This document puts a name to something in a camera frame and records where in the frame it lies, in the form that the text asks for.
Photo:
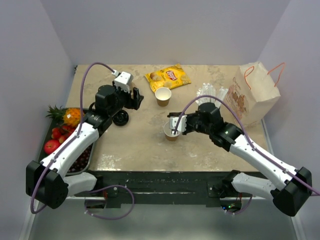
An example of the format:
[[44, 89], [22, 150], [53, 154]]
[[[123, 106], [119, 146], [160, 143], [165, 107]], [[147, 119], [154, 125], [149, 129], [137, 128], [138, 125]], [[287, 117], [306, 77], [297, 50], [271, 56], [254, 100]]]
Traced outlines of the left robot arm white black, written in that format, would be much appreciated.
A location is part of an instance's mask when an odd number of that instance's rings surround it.
[[40, 162], [31, 161], [26, 167], [26, 194], [52, 209], [58, 208], [67, 197], [82, 192], [99, 196], [104, 184], [89, 172], [68, 176], [77, 158], [96, 142], [113, 123], [113, 117], [123, 108], [138, 110], [144, 96], [134, 87], [125, 92], [115, 85], [103, 85], [95, 101], [86, 111], [83, 123], [70, 137]]

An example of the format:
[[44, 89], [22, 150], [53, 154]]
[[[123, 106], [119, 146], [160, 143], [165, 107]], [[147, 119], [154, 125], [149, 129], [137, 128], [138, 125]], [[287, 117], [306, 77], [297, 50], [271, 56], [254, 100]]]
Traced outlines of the brown paper cup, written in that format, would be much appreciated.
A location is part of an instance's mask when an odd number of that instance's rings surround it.
[[175, 131], [170, 128], [170, 122], [169, 121], [164, 124], [163, 132], [164, 132], [165, 138], [168, 141], [172, 141], [172, 142], [176, 141], [178, 139], [178, 137], [180, 136], [180, 134], [181, 134], [180, 131], [177, 131], [175, 133]]
[[172, 92], [167, 87], [160, 87], [155, 91], [155, 98], [160, 107], [166, 107], [172, 97]]

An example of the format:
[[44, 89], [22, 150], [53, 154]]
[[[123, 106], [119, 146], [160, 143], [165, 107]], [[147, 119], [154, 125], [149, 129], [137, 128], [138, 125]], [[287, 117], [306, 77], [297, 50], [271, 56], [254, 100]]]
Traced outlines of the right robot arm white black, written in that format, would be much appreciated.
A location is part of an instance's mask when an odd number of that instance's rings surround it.
[[258, 146], [238, 126], [225, 122], [214, 103], [205, 102], [194, 113], [170, 112], [167, 117], [172, 136], [176, 136], [175, 130], [182, 135], [205, 134], [217, 147], [242, 158], [263, 174], [260, 178], [231, 171], [212, 187], [220, 198], [250, 194], [271, 200], [283, 214], [294, 217], [312, 195], [312, 174], [307, 168], [297, 169]]

